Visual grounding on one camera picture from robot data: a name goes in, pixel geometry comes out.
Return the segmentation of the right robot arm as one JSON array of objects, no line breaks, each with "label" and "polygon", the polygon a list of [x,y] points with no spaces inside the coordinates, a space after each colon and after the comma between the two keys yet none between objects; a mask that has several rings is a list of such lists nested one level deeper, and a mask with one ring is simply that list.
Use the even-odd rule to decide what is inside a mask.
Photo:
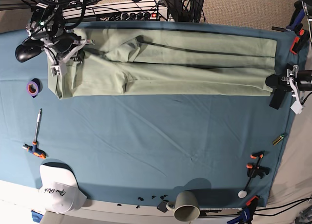
[{"label": "right robot arm", "polygon": [[[75,23],[67,25],[63,10],[71,5],[79,6],[81,14]],[[39,0],[26,26],[28,38],[16,47],[17,61],[23,63],[45,52],[52,76],[64,76],[71,60],[83,62],[83,47],[94,42],[78,36],[74,29],[84,19],[86,6],[87,0]]]}]

